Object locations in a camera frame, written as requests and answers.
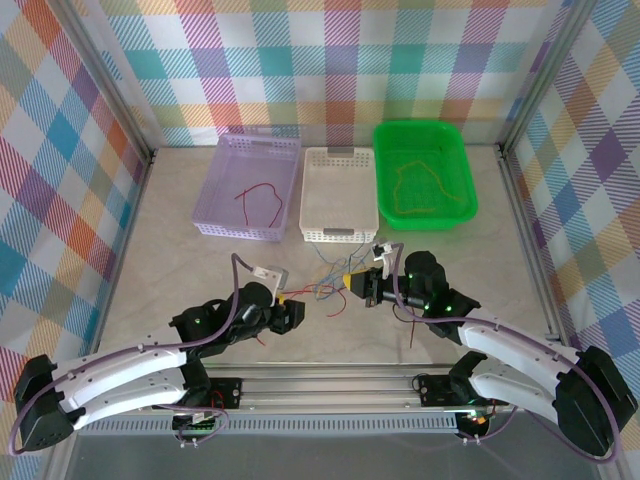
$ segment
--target yellow wire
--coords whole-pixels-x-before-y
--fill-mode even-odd
[[[436,172],[434,172],[429,166],[427,166],[424,162],[420,161],[420,160],[416,160],[415,162],[411,162],[411,163],[407,163],[406,165],[403,165],[402,167],[400,167],[397,170],[398,173],[398,183],[396,184],[396,187],[393,189],[393,201],[395,202],[396,205],[396,213],[400,214],[400,215],[410,215],[412,213],[431,213],[435,210],[434,208],[412,208],[411,210],[400,210],[398,209],[398,190],[400,189],[400,185],[402,184],[402,171],[405,170],[406,168],[412,167],[414,165],[418,165],[421,167],[424,167],[431,175],[433,175],[433,178],[435,178],[436,183],[438,184],[438,187],[440,188],[440,191],[442,192],[442,194],[446,197],[449,197],[452,200],[455,200],[456,202],[461,202],[462,199],[460,197],[456,197],[455,195],[451,195],[449,192],[447,192],[444,189],[444,186],[442,185],[442,181],[440,180],[440,177],[438,176],[438,174],[436,174]]]

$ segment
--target gray floor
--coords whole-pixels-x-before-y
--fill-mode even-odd
[[[170,436],[79,436],[67,480],[580,479],[595,469],[519,414],[482,446],[449,435],[224,435],[197,450]]]

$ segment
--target white plastic basket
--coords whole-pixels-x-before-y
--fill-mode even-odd
[[[300,230],[307,242],[370,243],[378,232],[371,148],[308,148]]]

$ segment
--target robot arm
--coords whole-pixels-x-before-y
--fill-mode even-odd
[[[382,247],[374,246],[374,255],[384,255]],[[638,404],[609,355],[593,346],[580,352],[546,342],[501,322],[479,302],[450,288],[444,268],[429,252],[410,254],[404,271],[396,279],[397,289],[384,267],[345,275],[344,281],[367,307],[400,300],[422,312],[421,320],[436,335],[474,350],[449,375],[460,405],[478,399],[507,402],[556,423],[583,451],[597,456],[607,453],[613,443],[611,424],[591,386],[572,365],[602,392],[621,429]]]
[[[44,386],[65,381],[38,398],[28,411],[20,424],[23,449],[41,450],[91,422],[136,408],[211,405],[213,393],[201,358],[219,355],[265,328],[285,334],[304,319],[304,303],[275,302],[272,292],[260,283],[247,283],[238,295],[229,328],[197,347],[181,345],[218,331],[229,318],[233,296],[185,310],[167,326],[133,342],[129,353],[100,352],[57,365],[46,355],[29,360],[14,391],[18,413]],[[91,363],[90,368],[82,368]]]

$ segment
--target blue wire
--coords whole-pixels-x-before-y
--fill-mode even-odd
[[[318,247],[316,246],[315,243],[311,243],[311,245],[313,245],[313,248],[315,249],[316,253],[318,254],[318,256],[320,257],[320,259],[326,263],[327,265],[331,265],[331,269],[329,270],[329,273],[323,278],[321,279],[317,285],[313,288],[313,292],[314,295],[316,297],[316,300],[326,300],[327,298],[329,298],[331,295],[336,293],[336,290],[342,286],[344,286],[344,284],[342,284],[340,287],[336,286],[336,281],[338,280],[342,280],[342,275],[344,273],[351,273],[353,271],[355,271],[357,268],[359,268],[361,265],[364,265],[365,263],[365,259],[367,258],[367,256],[369,255],[370,252],[366,252],[364,255],[361,256],[356,256],[356,254],[362,249],[362,247],[364,246],[364,241],[360,244],[360,246],[351,254],[349,255],[349,258],[345,258],[345,257],[341,257],[337,260],[335,260],[334,262],[330,262],[329,260],[327,260],[324,255],[322,255],[322,253],[320,253],[320,250],[318,249]],[[353,266],[351,265],[351,261],[353,259],[357,259],[358,262]],[[338,267],[337,270],[336,267],[338,266],[338,263],[342,262],[343,265],[341,267]],[[333,287],[333,289],[331,290],[330,293],[321,296],[320,295],[320,290],[322,289],[322,285],[331,285]]]

